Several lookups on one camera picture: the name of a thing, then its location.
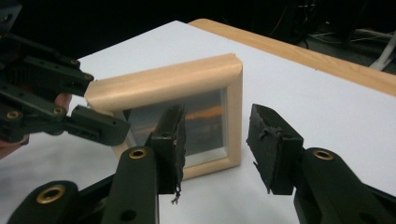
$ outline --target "dark background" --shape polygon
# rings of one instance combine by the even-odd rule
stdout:
[[[11,30],[79,58],[169,21],[200,18],[295,43],[325,21],[347,40],[358,27],[395,30],[394,0],[20,0]]]

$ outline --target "table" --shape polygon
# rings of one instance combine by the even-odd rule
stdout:
[[[393,93],[380,91],[388,85],[385,80],[369,75],[371,72],[356,78],[350,73],[360,73],[365,68],[350,63],[341,68],[344,62],[335,60],[334,63],[327,56],[292,46],[289,49],[283,43],[264,37],[258,38],[265,39],[261,42],[255,39],[258,36],[243,31],[236,33],[258,46],[280,48],[283,50],[280,55],[284,57],[300,55],[295,60],[305,57],[309,63],[309,59],[318,60],[318,55],[334,73],[338,68],[346,71],[342,73],[345,77],[330,76],[331,72],[322,70],[326,66],[305,66],[271,51],[193,27],[202,22],[212,23],[195,21],[188,25],[174,21],[165,24],[80,59],[81,69],[102,79],[234,52],[244,64],[242,139],[248,136],[251,105],[272,107],[304,137],[304,147],[334,151],[362,181],[396,194],[393,174],[396,170],[396,101]],[[321,60],[313,65],[319,66]],[[359,84],[350,82],[348,77],[361,81]],[[371,80],[377,80],[380,87],[361,85]],[[84,99],[75,97],[71,108],[77,104],[84,105]],[[245,142],[241,150],[240,166],[184,181],[178,205],[171,204],[172,196],[161,196],[161,222],[298,223],[292,197],[268,195]],[[113,174],[116,167],[117,160],[109,147],[68,134],[57,137],[35,134],[28,147],[0,161],[0,223],[6,222],[21,200],[40,185],[64,179],[84,189]]]
[[[253,48],[318,69],[330,75],[341,77],[359,83],[365,87],[396,96],[395,75],[380,72],[355,63],[349,63],[309,49],[302,49],[216,21],[200,19],[192,21],[189,24],[210,33],[221,35]]]

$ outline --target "wire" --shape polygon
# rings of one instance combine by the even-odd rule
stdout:
[[[303,41],[304,41],[304,43],[306,45],[306,49],[309,49],[308,42],[306,42],[306,39],[303,39]]]
[[[332,33],[323,33],[323,34],[316,34],[316,35],[313,35],[313,36],[320,36],[320,35],[335,35],[335,33],[334,32],[332,32]]]
[[[283,16],[285,16],[285,12],[286,12],[286,9],[287,9],[287,8],[288,8],[288,6],[286,5],[285,8],[283,9],[282,15],[280,15],[280,19],[279,19],[279,21],[277,22],[276,27],[275,27],[274,30],[271,32],[271,34],[268,35],[269,37],[272,36],[272,34],[274,33],[274,31],[277,29],[277,27],[279,26],[279,24],[282,22]]]
[[[312,1],[311,9],[309,10],[309,12],[312,12],[315,9],[315,7],[317,7],[317,0]]]
[[[367,29],[356,29],[355,34],[381,35],[381,36],[384,36],[384,38],[387,38],[387,37],[392,38],[392,35],[390,35],[390,34],[385,34],[382,32],[378,32],[378,31],[374,31],[374,30],[367,30]]]
[[[387,33],[386,35],[393,35],[395,32],[390,32]],[[376,36],[372,36],[372,37],[366,37],[366,38],[359,38],[359,39],[352,39],[350,40],[350,42],[356,42],[356,41],[361,41],[361,40],[371,40],[371,39],[377,39],[377,38],[381,38],[384,37],[383,35],[376,35]]]
[[[342,44],[342,43],[343,43],[343,42],[341,42],[341,41],[328,41],[328,40],[325,40],[325,39],[316,37],[316,36],[314,36],[314,35],[309,35],[309,36],[311,36],[312,38],[315,38],[316,40],[319,40],[319,41],[321,41],[321,42],[328,43],[328,44]]]

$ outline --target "brass screw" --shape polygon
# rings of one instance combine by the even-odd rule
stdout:
[[[142,159],[142,158],[145,157],[147,154],[148,154],[148,153],[147,153],[147,151],[146,151],[145,149],[143,149],[143,148],[138,148],[138,149],[132,150],[132,151],[129,153],[129,157],[130,157],[131,159],[138,160],[138,159]]]
[[[325,151],[325,150],[315,150],[314,155],[317,158],[319,158],[321,160],[325,160],[325,161],[332,161],[334,159],[334,156],[332,155],[332,153]]]
[[[8,119],[17,119],[17,118],[19,118],[20,117],[20,115],[21,115],[21,113],[20,112],[18,112],[18,111],[9,111],[8,113],[7,113],[7,118]]]
[[[85,74],[85,79],[92,79],[92,76],[90,74]]]
[[[73,64],[73,65],[76,65],[76,64],[78,64],[78,61],[73,59],[72,61],[70,61],[70,63]]]
[[[63,185],[54,185],[41,191],[35,198],[35,201],[42,204],[52,203],[60,199],[64,195],[64,192],[65,187]]]
[[[52,113],[56,116],[61,116],[64,113],[64,110],[60,107],[56,107],[53,109]]]

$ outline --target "wooden picture frame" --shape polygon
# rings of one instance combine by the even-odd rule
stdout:
[[[192,139],[196,144],[192,147],[208,148],[186,154],[189,156],[186,156],[184,179],[187,179],[240,164],[242,79],[242,63],[234,54],[226,54],[94,81],[84,97],[98,112],[134,120],[125,142],[113,147],[118,158],[124,150],[140,144],[136,138],[145,127],[134,129],[139,120],[147,120],[148,126],[152,126],[158,120],[150,118],[161,114],[164,106],[199,105],[201,108],[190,112],[186,105],[187,141]],[[194,126],[190,136],[189,119]]]

